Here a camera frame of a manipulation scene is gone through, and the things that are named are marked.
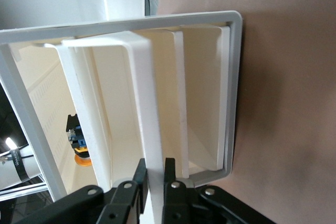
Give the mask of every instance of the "screw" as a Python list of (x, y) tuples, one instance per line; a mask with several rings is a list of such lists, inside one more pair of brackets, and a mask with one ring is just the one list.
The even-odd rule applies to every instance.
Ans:
[(180, 187), (180, 182), (174, 181), (174, 182), (172, 183), (172, 187), (173, 187), (173, 188), (178, 188), (178, 187)]
[(131, 183), (126, 183), (126, 184), (124, 184), (124, 188), (130, 188), (130, 187), (132, 187), (132, 184)]
[(205, 190), (205, 194), (206, 194), (206, 195), (214, 195), (214, 194), (215, 194), (215, 190), (212, 189), (212, 188), (207, 188), (207, 189)]
[(96, 189), (90, 189), (90, 190), (88, 190), (88, 195), (93, 195), (93, 194), (95, 194), (96, 192), (97, 192)]

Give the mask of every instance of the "white wall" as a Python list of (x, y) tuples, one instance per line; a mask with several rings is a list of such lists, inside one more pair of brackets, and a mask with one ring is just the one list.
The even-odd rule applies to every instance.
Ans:
[(144, 0), (0, 0), (0, 29), (144, 16)]

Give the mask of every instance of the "white cylinder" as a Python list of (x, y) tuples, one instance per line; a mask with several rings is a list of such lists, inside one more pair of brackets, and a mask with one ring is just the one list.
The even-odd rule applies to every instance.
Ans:
[[(20, 149), (21, 157), (33, 155), (33, 151), (29, 145)], [(22, 159), (23, 164), (25, 166), (26, 173), (29, 178), (36, 177), (37, 175), (41, 174), (35, 157), (28, 157)], [(11, 187), (21, 183), (19, 176), (17, 175), (15, 165), (13, 161), (6, 161), (2, 164), (0, 163), (0, 190), (5, 189), (7, 187)]]

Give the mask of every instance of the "bolt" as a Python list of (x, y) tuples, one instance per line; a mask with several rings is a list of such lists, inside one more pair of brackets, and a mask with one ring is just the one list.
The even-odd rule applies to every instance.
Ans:
[(205, 194), (206, 194), (206, 195), (214, 195), (214, 194), (215, 194), (215, 190), (212, 189), (212, 188), (207, 188), (207, 189), (205, 190)]
[(88, 195), (93, 195), (93, 194), (95, 194), (96, 192), (97, 192), (96, 189), (90, 189), (90, 190), (88, 190)]
[(180, 182), (174, 181), (174, 182), (172, 183), (172, 187), (173, 187), (173, 188), (178, 188), (178, 187), (180, 187)]
[(126, 184), (124, 184), (124, 188), (130, 188), (130, 187), (132, 187), (132, 184), (131, 183), (126, 183)]

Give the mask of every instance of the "metal bar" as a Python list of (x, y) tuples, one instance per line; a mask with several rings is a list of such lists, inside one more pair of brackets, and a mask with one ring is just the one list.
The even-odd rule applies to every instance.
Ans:
[(29, 98), (8, 45), (0, 46), (0, 83), (33, 149), (53, 201), (67, 195), (42, 126)]
[(41, 191), (48, 190), (48, 186), (46, 183), (39, 183), (30, 186), (23, 186), (15, 189), (10, 190), (2, 190), (0, 191), (0, 201), (14, 199), (17, 197), (26, 196), (29, 194), (36, 194)]

